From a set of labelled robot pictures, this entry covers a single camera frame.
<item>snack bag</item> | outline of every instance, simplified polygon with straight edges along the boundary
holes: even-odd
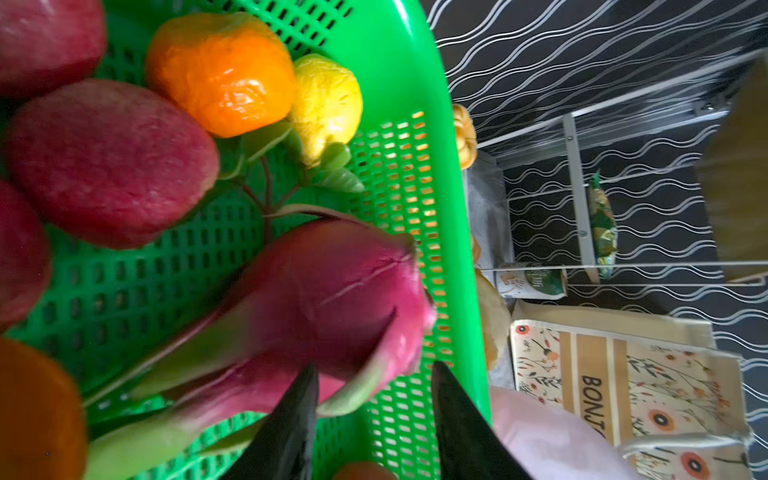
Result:
[[[504,266],[541,266],[541,263],[516,263]],[[566,295],[565,270],[510,270],[496,277],[498,292],[511,298],[559,300]]]
[[[598,265],[606,265],[600,268],[600,277],[611,278],[611,265],[616,263],[618,252],[618,228],[611,202],[608,195],[600,185],[600,172],[592,177],[589,187],[589,221],[592,226],[592,240],[594,241],[594,254]]]

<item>artificial fruit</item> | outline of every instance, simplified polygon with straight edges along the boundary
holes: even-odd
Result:
[[[478,139],[469,111],[463,105],[453,104],[453,126],[456,130],[458,162],[462,170],[470,168],[478,157]]]
[[[192,117],[145,88],[95,78],[24,105],[5,147],[47,220],[116,250],[157,239],[219,173],[216,144]]]
[[[395,474],[376,462],[354,462],[344,465],[333,480],[396,480]]]
[[[0,337],[0,472],[7,480],[81,480],[85,417],[72,378],[37,350]]]
[[[51,246],[31,205],[0,180],[0,333],[24,320],[51,282]]]
[[[317,167],[332,142],[348,144],[362,117],[362,93],[355,75],[318,54],[294,62],[296,100],[288,121],[303,145],[302,162]]]
[[[175,403],[97,439],[87,478],[135,475],[177,455],[217,422],[270,412],[310,363],[319,370],[322,416],[351,413],[418,369],[437,312],[413,238],[321,207],[294,204],[276,215],[290,213],[323,218],[267,245],[212,311],[88,400],[149,370],[130,395],[166,393]]]
[[[296,92],[288,48],[246,12],[168,20],[152,38],[146,70],[150,88],[222,138],[283,120]]]
[[[101,0],[0,2],[0,97],[25,100],[80,81],[106,50]]]

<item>wavy pattern wallpaper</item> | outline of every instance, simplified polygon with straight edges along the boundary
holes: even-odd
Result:
[[[422,0],[453,100],[485,141],[647,84],[768,45],[768,0]],[[743,69],[713,74],[580,119],[579,129],[690,111]],[[717,131],[700,122],[581,152],[600,171],[620,229],[619,262],[716,260],[693,166]],[[485,149],[504,158],[552,128]],[[504,172],[518,260],[578,261],[563,157]],[[586,284],[574,273],[572,284]],[[755,442],[750,466],[768,479],[768,287],[716,286],[711,266],[624,268],[611,284],[574,286],[559,303],[704,318],[721,349],[741,353]]]

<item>tangerine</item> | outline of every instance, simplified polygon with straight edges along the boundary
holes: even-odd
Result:
[[[145,66],[151,89],[222,138],[282,120],[296,93],[288,49],[246,12],[168,20],[152,38]]]
[[[37,350],[0,338],[0,472],[11,480],[80,480],[87,433],[72,378]]]
[[[344,465],[333,480],[397,480],[397,477],[376,462],[357,462]]]

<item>yellow lemon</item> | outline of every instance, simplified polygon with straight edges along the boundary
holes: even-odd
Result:
[[[360,125],[362,94],[355,75],[318,54],[294,62],[296,100],[288,114],[304,146],[302,162],[316,167],[326,145],[349,143]]]

